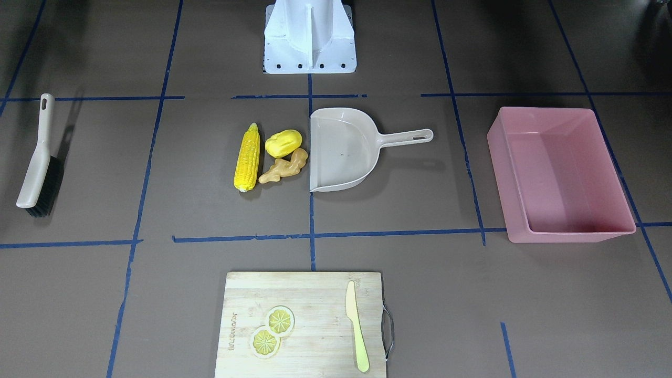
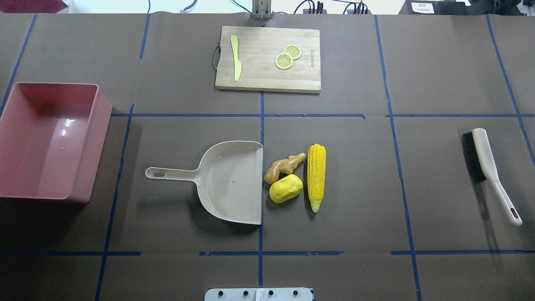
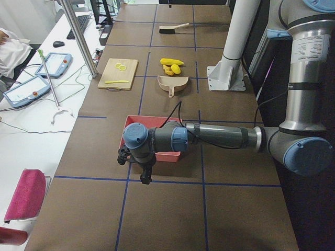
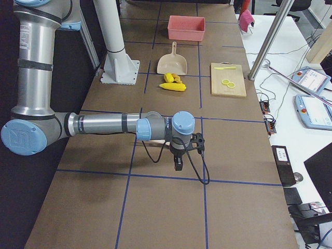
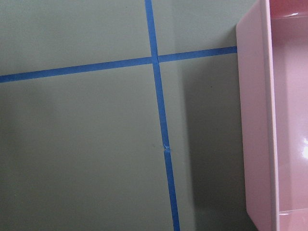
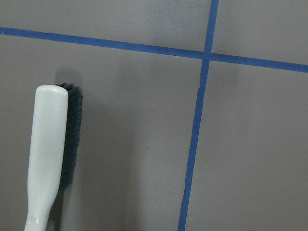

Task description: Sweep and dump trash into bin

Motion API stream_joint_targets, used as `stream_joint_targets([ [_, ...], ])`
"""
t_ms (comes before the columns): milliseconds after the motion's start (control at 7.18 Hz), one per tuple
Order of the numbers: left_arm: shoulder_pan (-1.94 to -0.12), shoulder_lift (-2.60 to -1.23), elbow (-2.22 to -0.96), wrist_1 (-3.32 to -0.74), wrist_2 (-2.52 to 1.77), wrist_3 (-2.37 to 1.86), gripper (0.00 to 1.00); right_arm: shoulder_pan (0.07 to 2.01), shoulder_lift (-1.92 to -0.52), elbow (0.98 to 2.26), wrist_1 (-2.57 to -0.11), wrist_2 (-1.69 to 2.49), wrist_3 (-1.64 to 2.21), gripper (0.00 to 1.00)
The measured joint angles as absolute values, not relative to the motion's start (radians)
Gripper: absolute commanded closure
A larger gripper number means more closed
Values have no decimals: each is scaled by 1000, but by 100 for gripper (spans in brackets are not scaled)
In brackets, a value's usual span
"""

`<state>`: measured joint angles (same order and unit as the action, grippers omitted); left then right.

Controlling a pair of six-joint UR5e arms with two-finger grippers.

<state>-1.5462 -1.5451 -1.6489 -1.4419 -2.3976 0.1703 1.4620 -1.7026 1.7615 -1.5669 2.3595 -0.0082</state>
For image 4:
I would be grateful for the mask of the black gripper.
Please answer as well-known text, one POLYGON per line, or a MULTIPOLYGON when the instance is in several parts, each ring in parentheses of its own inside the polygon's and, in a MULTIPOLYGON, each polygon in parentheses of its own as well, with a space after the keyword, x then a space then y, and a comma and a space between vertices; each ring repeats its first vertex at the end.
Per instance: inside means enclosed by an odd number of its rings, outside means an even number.
POLYGON ((170 142, 170 152, 174 156, 174 168, 176 171, 183 170, 182 155, 186 153, 189 145, 188 141, 183 141, 181 138, 172 138, 170 142))

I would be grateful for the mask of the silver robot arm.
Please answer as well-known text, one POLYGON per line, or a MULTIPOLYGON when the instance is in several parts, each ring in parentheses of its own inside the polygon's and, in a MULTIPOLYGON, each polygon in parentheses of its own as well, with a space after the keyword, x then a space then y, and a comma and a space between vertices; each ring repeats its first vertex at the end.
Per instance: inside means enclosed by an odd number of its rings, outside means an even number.
POLYGON ((78 115, 51 109, 51 82, 56 30, 80 30, 79 1, 14 1, 20 20, 18 102, 1 130, 3 144, 13 153, 30 156, 52 143, 78 134, 133 133, 143 142, 170 145, 177 171, 182 156, 193 149, 195 119, 186 111, 172 117, 157 112, 78 115))

